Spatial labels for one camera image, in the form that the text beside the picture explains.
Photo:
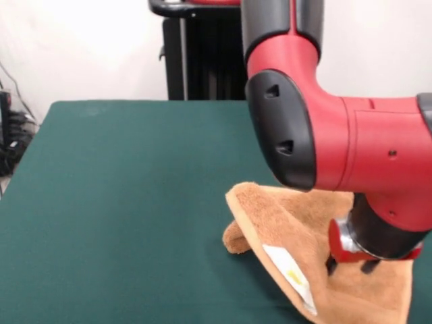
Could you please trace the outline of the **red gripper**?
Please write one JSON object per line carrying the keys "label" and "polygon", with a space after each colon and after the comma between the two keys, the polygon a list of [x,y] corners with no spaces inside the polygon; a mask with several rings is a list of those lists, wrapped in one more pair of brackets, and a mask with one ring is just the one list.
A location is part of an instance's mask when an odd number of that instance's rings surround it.
{"label": "red gripper", "polygon": [[423,238],[422,232],[407,232],[380,219],[331,219],[327,274],[340,263],[362,261],[360,270],[371,273],[381,261],[413,260],[423,249]]}

